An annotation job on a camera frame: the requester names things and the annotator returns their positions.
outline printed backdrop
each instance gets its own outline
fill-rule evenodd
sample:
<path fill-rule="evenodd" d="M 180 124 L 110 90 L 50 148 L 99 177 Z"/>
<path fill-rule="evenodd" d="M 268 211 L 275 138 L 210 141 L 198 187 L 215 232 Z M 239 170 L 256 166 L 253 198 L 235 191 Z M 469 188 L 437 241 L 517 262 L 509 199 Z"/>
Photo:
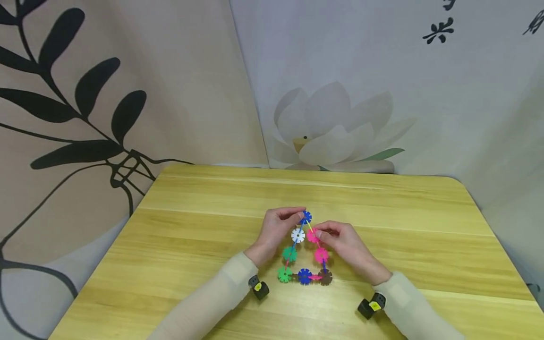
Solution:
<path fill-rule="evenodd" d="M 538 293 L 543 1 L 231 8 L 270 166 L 455 177 Z"/>
<path fill-rule="evenodd" d="M 268 164 L 228 1 L 0 0 L 0 46 L 0 339 L 46 339 L 168 162 Z"/>

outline hand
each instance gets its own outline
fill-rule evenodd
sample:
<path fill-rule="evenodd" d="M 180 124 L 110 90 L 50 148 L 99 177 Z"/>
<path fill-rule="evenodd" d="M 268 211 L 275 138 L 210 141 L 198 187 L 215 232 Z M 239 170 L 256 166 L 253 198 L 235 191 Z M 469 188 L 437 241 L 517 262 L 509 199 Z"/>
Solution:
<path fill-rule="evenodd" d="M 331 246 L 353 269 L 377 286 L 393 275 L 368 250 L 353 226 L 349 223 L 327 221 L 314 226 L 316 236 Z"/>
<path fill-rule="evenodd" d="M 304 210 L 306 210 L 306 207 L 285 207 L 268 210 L 264 214 L 261 233 L 255 243 L 244 251 L 245 255 L 257 267 L 270 260 L 281 240 L 302 220 Z"/>

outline white snowflake piece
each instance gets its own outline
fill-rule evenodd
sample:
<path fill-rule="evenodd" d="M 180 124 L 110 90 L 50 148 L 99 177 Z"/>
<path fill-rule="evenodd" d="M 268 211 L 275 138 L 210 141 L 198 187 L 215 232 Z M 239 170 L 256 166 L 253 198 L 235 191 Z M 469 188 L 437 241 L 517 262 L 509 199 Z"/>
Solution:
<path fill-rule="evenodd" d="M 302 241 L 304 241 L 305 237 L 306 235 L 304 234 L 304 230 L 302 229 L 300 231 L 298 229 L 295 229 L 291 233 L 291 238 L 293 242 L 301 243 Z"/>

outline pink snowflake piece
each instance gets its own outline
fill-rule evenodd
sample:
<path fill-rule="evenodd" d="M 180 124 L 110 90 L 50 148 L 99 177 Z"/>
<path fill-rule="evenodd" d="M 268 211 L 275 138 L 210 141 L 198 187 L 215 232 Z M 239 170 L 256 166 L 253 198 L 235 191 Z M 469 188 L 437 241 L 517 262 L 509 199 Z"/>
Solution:
<path fill-rule="evenodd" d="M 313 231 L 313 230 L 308 230 L 306 232 L 306 239 L 308 241 L 310 241 L 311 243 L 317 243 L 318 242 L 318 238 L 316 236 L 316 233 Z"/>
<path fill-rule="evenodd" d="M 318 263 L 323 263 L 323 261 L 327 262 L 329 259 L 329 253 L 325 250 L 325 248 L 318 248 L 316 252 L 313 253 L 313 256 L 316 258 Z"/>

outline chinese character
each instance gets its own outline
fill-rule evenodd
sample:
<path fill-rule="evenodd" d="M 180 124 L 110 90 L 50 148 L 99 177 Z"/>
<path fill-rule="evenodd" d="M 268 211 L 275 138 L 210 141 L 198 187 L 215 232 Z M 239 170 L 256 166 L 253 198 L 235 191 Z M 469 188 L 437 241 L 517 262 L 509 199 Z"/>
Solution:
<path fill-rule="evenodd" d="M 541 10 L 536 16 L 535 18 L 533 19 L 533 21 L 531 21 L 531 24 L 529 24 L 529 28 L 523 32 L 522 35 L 525 35 L 525 33 L 527 32 L 531 32 L 532 34 L 535 34 L 536 31 L 539 30 L 540 28 L 540 25 L 542 25 L 542 22 L 544 21 L 544 9 Z"/>
<path fill-rule="evenodd" d="M 450 9 L 452 9 L 453 5 L 455 4 L 455 0 L 444 0 L 444 1 L 449 1 L 449 4 L 442 6 L 446 9 L 446 11 L 449 11 Z"/>
<path fill-rule="evenodd" d="M 453 28 L 446 28 L 446 27 L 450 27 L 452 23 L 453 23 L 453 18 L 449 17 L 448 22 L 446 22 L 446 24 L 444 24 L 443 22 L 439 23 L 438 28 L 436 27 L 435 24 L 432 24 L 431 25 L 432 33 L 424 36 L 423 39 L 427 39 L 427 44 L 430 44 L 435 39 L 438 33 L 453 33 Z M 443 34 L 439 35 L 438 38 L 440 39 L 442 43 L 446 41 L 446 36 L 444 36 Z"/>

